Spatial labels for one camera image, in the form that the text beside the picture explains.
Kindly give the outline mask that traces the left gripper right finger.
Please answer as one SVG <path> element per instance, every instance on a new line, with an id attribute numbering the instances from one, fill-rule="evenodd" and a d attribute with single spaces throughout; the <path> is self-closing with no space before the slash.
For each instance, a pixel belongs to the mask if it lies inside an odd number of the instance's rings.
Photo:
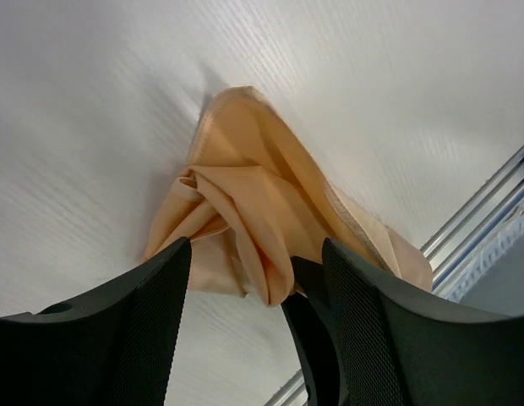
<path id="1" fill-rule="evenodd" d="M 311 405 L 524 405 L 524 315 L 442 299 L 327 239 L 282 305 Z"/>

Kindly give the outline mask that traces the peach satin cloth napkin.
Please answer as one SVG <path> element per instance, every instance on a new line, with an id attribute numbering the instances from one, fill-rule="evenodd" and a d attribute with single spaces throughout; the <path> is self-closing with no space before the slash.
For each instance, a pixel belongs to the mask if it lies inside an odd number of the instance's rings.
<path id="1" fill-rule="evenodd" d="M 145 257 L 187 238 L 188 287 L 281 304 L 299 286 L 292 258 L 322 261 L 327 238 L 423 290 L 433 272 L 419 249 L 334 186 L 253 87 L 215 96 L 185 168 L 150 226 Z"/>

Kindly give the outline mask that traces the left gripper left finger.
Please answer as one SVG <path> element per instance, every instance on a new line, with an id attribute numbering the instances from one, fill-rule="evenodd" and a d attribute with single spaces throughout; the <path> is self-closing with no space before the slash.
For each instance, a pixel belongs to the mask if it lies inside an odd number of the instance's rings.
<path id="1" fill-rule="evenodd" d="M 181 238 L 43 311 L 0 317 L 0 405 L 162 405 L 191 261 Z"/>

